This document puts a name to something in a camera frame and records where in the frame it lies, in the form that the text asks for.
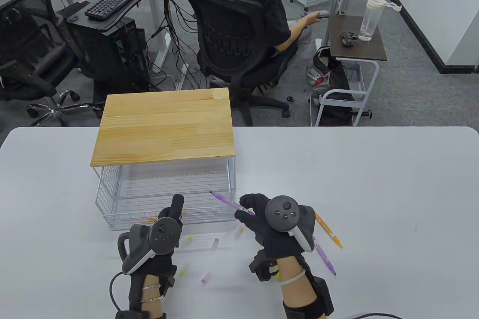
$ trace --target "pen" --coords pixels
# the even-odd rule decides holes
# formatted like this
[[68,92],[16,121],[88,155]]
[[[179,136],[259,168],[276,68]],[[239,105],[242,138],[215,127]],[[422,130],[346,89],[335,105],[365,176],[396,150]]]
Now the pen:
[[215,198],[219,199],[221,202],[227,204],[228,206],[233,207],[234,209],[243,210],[243,211],[245,211],[246,213],[248,213],[248,214],[250,214],[250,215],[252,215],[252,216],[255,215],[252,211],[247,210],[245,207],[239,205],[239,204],[236,203],[236,202],[230,201],[229,199],[227,199],[226,197],[224,197],[224,196],[222,196],[222,195],[220,195],[220,194],[218,194],[218,193],[211,192],[211,191],[210,191],[210,193],[211,193]]
[[326,253],[323,251],[323,249],[320,247],[318,242],[316,242],[316,238],[313,236],[314,240],[314,246],[316,247],[316,251],[320,254],[321,259],[323,259],[324,264],[328,267],[328,269],[331,271],[331,273],[336,276],[336,271],[334,270],[334,267],[332,266],[331,262],[329,261],[328,257],[326,256]]
[[318,213],[316,213],[316,221],[318,221],[318,223],[320,224],[321,227],[323,227],[323,229],[326,231],[326,233],[329,234],[329,236],[331,237],[331,239],[337,244],[339,245],[341,248],[342,248],[342,244],[341,242],[339,241],[339,238],[336,237],[336,235],[332,232],[332,230],[330,230],[330,228],[328,227],[328,225],[325,223],[325,221],[318,215]]

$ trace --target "chair backrest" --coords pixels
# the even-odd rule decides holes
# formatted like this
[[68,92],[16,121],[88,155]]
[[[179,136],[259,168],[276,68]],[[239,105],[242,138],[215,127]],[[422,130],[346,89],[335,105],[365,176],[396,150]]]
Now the chair backrest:
[[18,61],[41,76],[65,51],[57,23],[51,0],[12,0],[4,4],[0,7],[0,65]]
[[263,8],[249,0],[188,0],[198,22],[202,72],[241,78],[267,54]]

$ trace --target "floor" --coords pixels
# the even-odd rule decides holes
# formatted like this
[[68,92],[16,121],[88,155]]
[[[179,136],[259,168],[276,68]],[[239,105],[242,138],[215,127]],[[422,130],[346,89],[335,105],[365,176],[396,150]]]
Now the floor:
[[[56,10],[62,8],[61,0],[52,0]],[[190,9],[186,0],[175,0],[185,8]],[[301,6],[283,0],[289,19],[299,17]],[[351,15],[363,15],[364,0],[351,1]],[[128,14],[137,22],[137,27],[145,28],[149,37],[153,32],[150,10],[147,0],[139,3]],[[361,126],[470,126],[479,131],[479,77],[476,74],[438,74],[433,63],[419,45],[419,42],[406,26],[399,13],[386,9],[380,21],[380,30],[383,37],[388,61],[380,63],[376,85],[369,98],[367,108],[373,112],[372,119],[363,118]],[[195,34],[186,33],[175,21],[178,36],[183,39],[193,50],[198,49]],[[315,25],[313,38],[322,37],[325,33],[326,22]],[[149,42],[150,52],[154,56],[156,50],[155,40]],[[283,119],[281,113],[275,110],[253,109],[253,121],[256,126],[309,126],[308,97],[310,86],[306,81],[306,66],[313,57],[314,49],[303,53],[282,77],[280,85],[274,89],[271,97],[286,100],[292,96],[295,101],[290,104],[291,117]],[[185,61],[190,64],[190,69],[197,66],[195,56],[187,49]],[[176,55],[169,53],[163,69],[167,74],[178,77],[176,69]],[[368,77],[372,69],[363,68]],[[200,79],[200,73],[195,74],[195,79],[205,87],[205,78]],[[152,81],[159,82],[164,79],[157,74],[151,75]],[[83,76],[77,70],[58,87],[58,91],[69,88],[79,93],[83,102],[91,100],[91,79]],[[173,81],[166,78],[160,85],[163,90],[171,90]],[[192,88],[185,81],[184,89]],[[25,112],[27,102],[11,101],[0,102],[0,144],[7,134],[19,126],[28,126],[32,120]],[[70,126],[98,126],[99,120],[92,112],[71,113],[67,121]],[[242,126],[241,115],[233,112],[233,124]],[[51,121],[47,126],[57,126]]]

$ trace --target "wooden board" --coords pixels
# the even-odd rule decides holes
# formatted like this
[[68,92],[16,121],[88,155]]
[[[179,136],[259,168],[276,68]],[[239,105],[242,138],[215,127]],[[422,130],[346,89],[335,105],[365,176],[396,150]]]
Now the wooden board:
[[227,88],[109,95],[92,167],[235,155]]

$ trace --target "hand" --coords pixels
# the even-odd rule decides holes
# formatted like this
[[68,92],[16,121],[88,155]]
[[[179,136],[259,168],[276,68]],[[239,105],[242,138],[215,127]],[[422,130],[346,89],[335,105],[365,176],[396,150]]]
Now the hand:
[[[175,194],[171,200],[171,206],[163,208],[158,215],[158,218],[171,217],[178,222],[180,228],[183,227],[181,223],[181,211],[183,210],[184,197],[181,194]],[[152,276],[173,276],[176,273],[177,267],[173,265],[171,257],[174,250],[165,255],[156,255],[148,259],[136,271],[138,274],[150,274]]]
[[278,232],[268,224],[265,217],[268,202],[269,198],[264,194],[245,194],[239,199],[239,204],[252,208],[256,216],[237,210],[235,218],[256,234],[256,241],[264,247],[268,259],[292,257],[304,252],[294,237]]
[[309,15],[304,16],[303,19],[306,21],[306,26],[321,22],[320,18],[316,18],[316,16],[318,16],[319,14],[320,14],[319,12],[313,12],[313,13],[310,13]]

